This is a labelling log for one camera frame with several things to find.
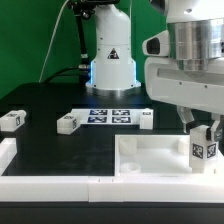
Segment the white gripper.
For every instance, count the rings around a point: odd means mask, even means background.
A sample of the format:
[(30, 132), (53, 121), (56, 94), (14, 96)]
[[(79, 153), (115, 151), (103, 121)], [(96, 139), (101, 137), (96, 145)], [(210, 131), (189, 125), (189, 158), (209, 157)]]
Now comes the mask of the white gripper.
[(194, 124), (191, 109), (197, 109), (212, 113), (213, 124), (206, 130), (206, 139), (214, 142), (222, 139), (224, 58), (211, 60), (205, 72), (185, 73), (177, 69), (175, 60), (148, 57), (144, 71), (146, 91), (149, 97), (155, 101), (177, 105), (177, 113), (183, 123), (185, 133), (189, 133)]

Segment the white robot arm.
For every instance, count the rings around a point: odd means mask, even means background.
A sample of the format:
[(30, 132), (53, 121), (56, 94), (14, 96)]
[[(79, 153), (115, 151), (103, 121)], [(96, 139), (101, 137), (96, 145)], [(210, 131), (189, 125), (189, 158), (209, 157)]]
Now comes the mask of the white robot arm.
[[(217, 141), (224, 128), (224, 0), (149, 0), (166, 17), (166, 29), (145, 40), (146, 92), (175, 105), (184, 130), (197, 127), (194, 109), (212, 114), (205, 137)], [(130, 50), (131, 22), (115, 5), (98, 0), (97, 54), (87, 87), (125, 92), (140, 85)]]

